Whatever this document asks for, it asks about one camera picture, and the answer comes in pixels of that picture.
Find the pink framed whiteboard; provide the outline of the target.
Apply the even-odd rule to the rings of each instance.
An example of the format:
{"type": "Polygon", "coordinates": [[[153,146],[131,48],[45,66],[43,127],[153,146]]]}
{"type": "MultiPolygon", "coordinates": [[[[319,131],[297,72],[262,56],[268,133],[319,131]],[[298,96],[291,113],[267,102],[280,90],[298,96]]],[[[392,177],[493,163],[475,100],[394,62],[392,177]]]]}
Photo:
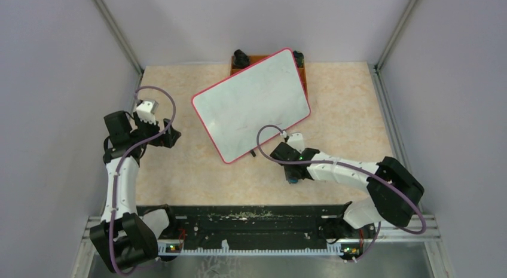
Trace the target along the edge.
{"type": "Polygon", "coordinates": [[[196,93],[191,103],[225,164],[311,114],[290,48],[196,93]]]}

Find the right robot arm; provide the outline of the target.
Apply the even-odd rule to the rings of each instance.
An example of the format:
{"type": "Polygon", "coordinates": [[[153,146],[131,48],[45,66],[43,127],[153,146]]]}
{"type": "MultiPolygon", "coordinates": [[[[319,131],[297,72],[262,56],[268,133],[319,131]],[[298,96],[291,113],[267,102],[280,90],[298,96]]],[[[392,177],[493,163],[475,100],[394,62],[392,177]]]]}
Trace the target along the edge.
{"type": "Polygon", "coordinates": [[[347,203],[337,220],[337,231],[353,237],[360,228],[388,222],[404,231],[414,215],[422,227],[413,234],[426,231],[426,221],[418,204],[424,194],[421,183],[395,158],[384,157],[378,163],[333,157],[314,148],[301,151],[281,142],[268,156],[280,164],[290,183],[309,179],[336,182],[367,194],[360,201],[347,203]]]}

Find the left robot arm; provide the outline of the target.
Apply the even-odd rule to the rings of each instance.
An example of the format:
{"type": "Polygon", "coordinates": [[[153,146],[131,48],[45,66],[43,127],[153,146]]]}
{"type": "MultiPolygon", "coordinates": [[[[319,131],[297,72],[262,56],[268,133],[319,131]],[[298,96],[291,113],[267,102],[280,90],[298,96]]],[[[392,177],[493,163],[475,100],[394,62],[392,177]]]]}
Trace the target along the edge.
{"type": "Polygon", "coordinates": [[[166,204],[138,214],[135,187],[147,146],[171,148],[181,137],[171,119],[165,118],[160,127],[156,120],[142,121],[140,115],[117,111],[104,117],[109,133],[103,143],[108,188],[100,222],[90,229],[90,240],[109,271],[122,276],[158,257],[161,235],[170,239],[179,231],[166,204]]]}

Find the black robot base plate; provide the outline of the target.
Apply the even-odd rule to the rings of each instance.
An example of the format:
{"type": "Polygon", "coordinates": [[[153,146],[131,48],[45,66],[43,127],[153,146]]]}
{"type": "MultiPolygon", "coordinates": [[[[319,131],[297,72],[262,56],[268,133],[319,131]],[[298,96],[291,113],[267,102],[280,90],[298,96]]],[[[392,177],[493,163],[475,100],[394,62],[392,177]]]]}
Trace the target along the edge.
{"type": "Polygon", "coordinates": [[[371,239],[376,227],[352,229],[344,204],[303,206],[168,206],[171,225],[161,240],[185,250],[322,250],[342,239],[371,239]]]}

